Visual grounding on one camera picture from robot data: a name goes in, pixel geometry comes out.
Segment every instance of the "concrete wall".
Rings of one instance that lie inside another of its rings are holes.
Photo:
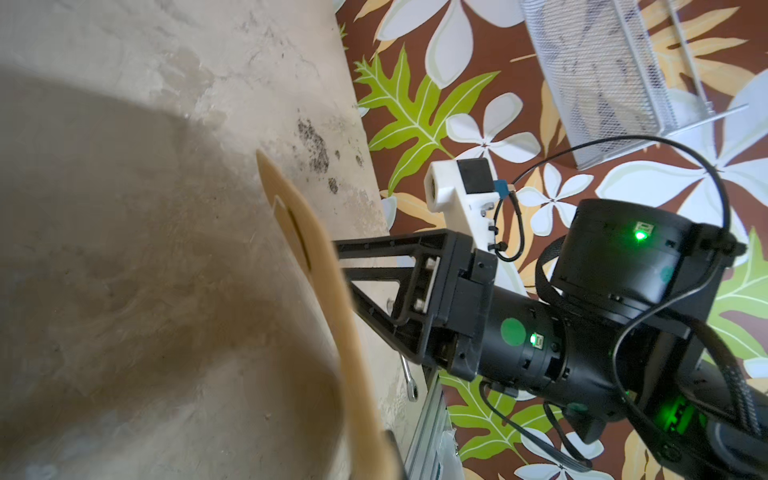
[[[332,236],[385,234],[354,102],[330,2],[3,2],[0,477],[348,475],[253,153]],[[397,356],[360,334],[407,445]]]

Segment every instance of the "black bracket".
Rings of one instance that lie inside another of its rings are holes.
[[[340,259],[413,257],[413,267],[346,268],[356,312],[414,363],[473,379],[491,305],[496,257],[452,230],[336,242]],[[396,281],[390,315],[353,281]]]

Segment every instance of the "black cylindrical motor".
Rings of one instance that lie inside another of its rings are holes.
[[[615,324],[573,316],[496,287],[478,374],[614,422],[624,417],[606,354],[616,332]]]
[[[701,243],[717,237],[719,230],[644,205],[583,200],[565,237],[552,285],[572,305],[624,325],[672,293],[698,283],[713,254]],[[711,284],[716,290],[718,282]],[[677,306],[706,318],[713,295],[707,292],[695,303]]]

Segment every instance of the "dark mold stain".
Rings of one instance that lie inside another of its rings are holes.
[[[309,119],[306,120],[306,123],[299,119],[297,126],[301,141],[306,149],[310,151],[310,166],[312,170],[318,174],[327,173],[329,160],[326,141],[317,134],[315,127],[312,126],[312,122]]]

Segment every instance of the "wooden board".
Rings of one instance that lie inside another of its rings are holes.
[[[336,248],[309,204],[274,162],[262,151],[257,152],[257,161],[277,223],[317,295],[339,350],[353,478],[394,480],[402,466],[381,425],[371,373],[362,354],[352,300]]]

